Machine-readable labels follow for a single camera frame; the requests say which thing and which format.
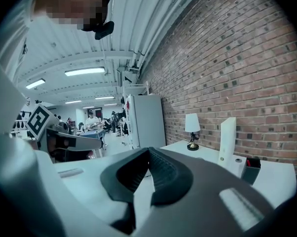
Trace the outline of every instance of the white floor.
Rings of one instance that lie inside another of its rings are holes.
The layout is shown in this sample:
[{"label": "white floor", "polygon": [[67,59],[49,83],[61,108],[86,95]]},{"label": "white floor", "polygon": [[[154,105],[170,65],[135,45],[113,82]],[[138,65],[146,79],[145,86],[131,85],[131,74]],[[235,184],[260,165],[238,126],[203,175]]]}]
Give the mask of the white floor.
[{"label": "white floor", "polygon": [[[112,156],[130,150],[127,137],[116,137],[112,132],[106,133],[105,143],[107,144],[103,156]],[[145,177],[140,183],[138,189],[134,193],[134,210],[137,229],[143,224],[149,215],[150,200],[154,192],[152,177]]]}]

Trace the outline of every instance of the black container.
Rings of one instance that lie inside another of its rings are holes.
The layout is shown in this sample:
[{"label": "black container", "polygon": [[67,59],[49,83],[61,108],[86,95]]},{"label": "black container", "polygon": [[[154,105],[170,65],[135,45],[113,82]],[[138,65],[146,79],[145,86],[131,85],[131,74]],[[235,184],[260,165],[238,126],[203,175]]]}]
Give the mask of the black container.
[{"label": "black container", "polygon": [[258,173],[260,171],[260,159],[246,158],[246,164],[243,169],[241,179],[246,181],[248,184],[253,185]]}]

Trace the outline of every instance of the refrigerator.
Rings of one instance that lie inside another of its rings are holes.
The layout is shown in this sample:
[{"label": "refrigerator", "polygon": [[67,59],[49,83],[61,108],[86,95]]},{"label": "refrigerator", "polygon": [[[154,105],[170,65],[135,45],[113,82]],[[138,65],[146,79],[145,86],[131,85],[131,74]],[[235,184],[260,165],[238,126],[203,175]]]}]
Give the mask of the refrigerator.
[{"label": "refrigerator", "polygon": [[130,95],[125,105],[130,149],[166,146],[160,96]]}]

